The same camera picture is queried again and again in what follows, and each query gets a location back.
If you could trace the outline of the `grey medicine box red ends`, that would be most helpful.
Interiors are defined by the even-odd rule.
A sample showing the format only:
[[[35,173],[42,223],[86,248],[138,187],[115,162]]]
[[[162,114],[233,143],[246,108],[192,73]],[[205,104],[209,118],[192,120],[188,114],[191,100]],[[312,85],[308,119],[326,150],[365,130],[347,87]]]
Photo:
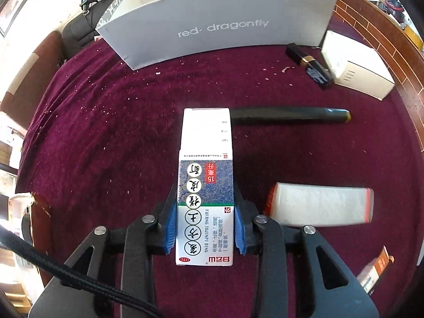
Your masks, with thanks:
[[[321,228],[368,224],[373,211],[370,188],[282,182],[271,189],[264,208],[264,214],[282,226]]]

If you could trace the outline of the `small white cardboard box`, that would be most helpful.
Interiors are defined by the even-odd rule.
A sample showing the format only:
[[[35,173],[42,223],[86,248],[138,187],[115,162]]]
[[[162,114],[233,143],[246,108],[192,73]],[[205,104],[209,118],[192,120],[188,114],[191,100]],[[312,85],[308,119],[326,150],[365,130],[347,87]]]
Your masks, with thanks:
[[[377,51],[352,38],[328,30],[321,54],[337,85],[378,100],[386,98],[395,87],[395,81]]]

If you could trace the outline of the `wooden brick-pattern cabinet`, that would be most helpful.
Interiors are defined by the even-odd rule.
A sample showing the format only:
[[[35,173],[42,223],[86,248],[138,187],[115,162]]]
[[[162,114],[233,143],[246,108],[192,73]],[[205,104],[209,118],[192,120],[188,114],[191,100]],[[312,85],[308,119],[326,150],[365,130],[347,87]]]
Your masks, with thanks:
[[[398,24],[367,0],[337,0],[333,14],[383,59],[423,145],[423,55]]]

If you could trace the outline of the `black sofa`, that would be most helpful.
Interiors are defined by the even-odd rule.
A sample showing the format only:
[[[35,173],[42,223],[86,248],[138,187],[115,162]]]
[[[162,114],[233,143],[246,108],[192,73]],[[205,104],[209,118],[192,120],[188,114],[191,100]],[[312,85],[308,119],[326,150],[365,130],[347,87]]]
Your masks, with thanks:
[[[99,33],[96,25],[113,0],[81,0],[82,13],[69,21],[62,31],[63,54],[66,60],[94,41]]]

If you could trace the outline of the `white blue medicine box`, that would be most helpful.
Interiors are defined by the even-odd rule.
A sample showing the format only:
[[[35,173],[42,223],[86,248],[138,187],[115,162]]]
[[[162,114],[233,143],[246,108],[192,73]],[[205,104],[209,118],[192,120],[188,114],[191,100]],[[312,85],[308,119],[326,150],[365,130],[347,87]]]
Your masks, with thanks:
[[[234,188],[228,108],[187,108],[178,158],[175,262],[232,266]]]

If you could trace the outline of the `black gold lipstick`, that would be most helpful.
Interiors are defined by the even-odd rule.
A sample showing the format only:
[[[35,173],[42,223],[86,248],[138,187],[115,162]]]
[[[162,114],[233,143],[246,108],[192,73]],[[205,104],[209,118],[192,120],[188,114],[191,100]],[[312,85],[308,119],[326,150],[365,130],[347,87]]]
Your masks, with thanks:
[[[306,74],[322,89],[333,84],[333,76],[330,72],[295,43],[288,44],[285,53],[296,65],[303,67]]]

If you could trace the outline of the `maroon bed cover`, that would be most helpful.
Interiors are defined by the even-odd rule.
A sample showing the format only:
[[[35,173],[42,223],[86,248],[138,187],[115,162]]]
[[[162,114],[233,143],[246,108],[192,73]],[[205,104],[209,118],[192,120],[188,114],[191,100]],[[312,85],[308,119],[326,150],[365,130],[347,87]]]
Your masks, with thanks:
[[[423,240],[423,158],[398,92],[384,100],[321,89],[282,46],[246,47],[131,70],[102,40],[67,61],[24,139],[18,192],[50,206],[52,254],[64,262],[96,227],[128,226],[176,181],[183,112],[194,107],[344,108],[348,123],[236,125],[234,178],[263,210],[277,182],[369,187],[363,226],[322,235],[353,273],[382,248],[395,259],[372,297],[386,317],[415,285]]]

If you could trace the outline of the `black marker orange cap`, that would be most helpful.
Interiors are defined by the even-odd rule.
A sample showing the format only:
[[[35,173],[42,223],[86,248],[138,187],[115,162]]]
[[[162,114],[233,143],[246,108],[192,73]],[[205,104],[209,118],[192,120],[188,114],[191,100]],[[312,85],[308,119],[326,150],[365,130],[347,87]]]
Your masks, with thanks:
[[[268,106],[235,108],[230,110],[234,123],[279,123],[286,121],[320,121],[347,123],[351,113],[340,108],[307,106]]]

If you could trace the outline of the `long white orange medicine box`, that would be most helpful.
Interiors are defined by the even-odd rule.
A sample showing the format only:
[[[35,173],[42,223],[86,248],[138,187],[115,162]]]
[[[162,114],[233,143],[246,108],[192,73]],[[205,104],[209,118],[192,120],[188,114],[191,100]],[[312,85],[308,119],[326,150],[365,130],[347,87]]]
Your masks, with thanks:
[[[383,275],[394,262],[395,258],[388,253],[387,247],[383,245],[379,255],[361,270],[356,279],[368,295],[373,294]]]

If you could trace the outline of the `large grey shoe box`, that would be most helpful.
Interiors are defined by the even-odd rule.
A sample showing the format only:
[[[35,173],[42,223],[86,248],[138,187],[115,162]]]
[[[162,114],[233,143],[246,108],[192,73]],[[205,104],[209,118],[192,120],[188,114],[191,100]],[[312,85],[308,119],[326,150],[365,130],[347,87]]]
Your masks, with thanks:
[[[336,0],[113,0],[96,31],[133,70],[200,52],[315,47]]]

